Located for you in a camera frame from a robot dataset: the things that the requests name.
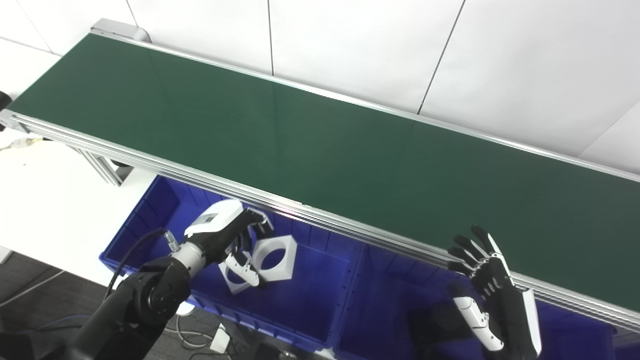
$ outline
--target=white power adapter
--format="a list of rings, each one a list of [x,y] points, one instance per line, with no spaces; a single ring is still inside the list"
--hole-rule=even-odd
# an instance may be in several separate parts
[[[227,334],[225,326],[220,324],[220,326],[218,326],[218,331],[216,331],[216,335],[211,341],[211,345],[209,345],[209,348],[219,354],[225,354],[230,342],[231,337],[229,336],[229,334]]]

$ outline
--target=blue storage crate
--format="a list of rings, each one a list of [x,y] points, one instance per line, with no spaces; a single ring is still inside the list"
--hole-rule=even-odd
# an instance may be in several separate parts
[[[131,245],[158,227],[181,239],[186,227],[221,199],[221,195],[157,177],[100,260],[115,270]],[[233,295],[219,268],[211,265],[193,279],[189,302],[306,350],[331,347],[364,245],[282,215],[268,216],[277,236],[292,234],[298,242],[293,278]],[[169,253],[164,238],[158,237],[143,244],[124,270],[134,272]]]
[[[334,351],[338,359],[419,359],[408,312],[451,301],[447,284],[466,277],[367,246],[350,292]],[[541,360],[614,360],[611,325],[537,302]],[[436,346],[447,359],[483,360],[475,338]]]
[[[617,348],[616,360],[640,360],[640,344],[625,345]]]

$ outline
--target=white wall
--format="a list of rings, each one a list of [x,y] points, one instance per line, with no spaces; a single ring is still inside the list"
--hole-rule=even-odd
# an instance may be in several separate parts
[[[0,88],[17,95],[55,61],[45,52],[63,55],[106,17],[157,44],[640,174],[639,2],[462,4],[0,0],[12,42],[0,42]]]

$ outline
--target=green conveyor belt surface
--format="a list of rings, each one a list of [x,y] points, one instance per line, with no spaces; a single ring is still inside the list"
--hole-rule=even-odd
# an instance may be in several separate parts
[[[10,109],[640,311],[634,181],[98,35]]]

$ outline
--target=robotic arm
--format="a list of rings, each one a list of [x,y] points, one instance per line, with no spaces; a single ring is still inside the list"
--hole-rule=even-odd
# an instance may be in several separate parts
[[[457,247],[449,253],[459,261],[449,262],[449,270],[471,279],[484,300],[481,307],[467,287],[454,281],[449,286],[458,310],[483,344],[487,360],[532,360],[542,344],[533,290],[516,288],[511,272],[491,234],[474,225],[471,231],[482,243],[456,236]]]
[[[182,243],[173,244],[170,256],[145,263],[120,283],[69,343],[67,359],[143,359],[191,294],[191,279],[212,263],[225,261],[250,284],[260,285],[242,253],[251,250],[249,228],[258,239],[273,236],[260,211],[243,209],[238,200],[213,204],[185,230]]]

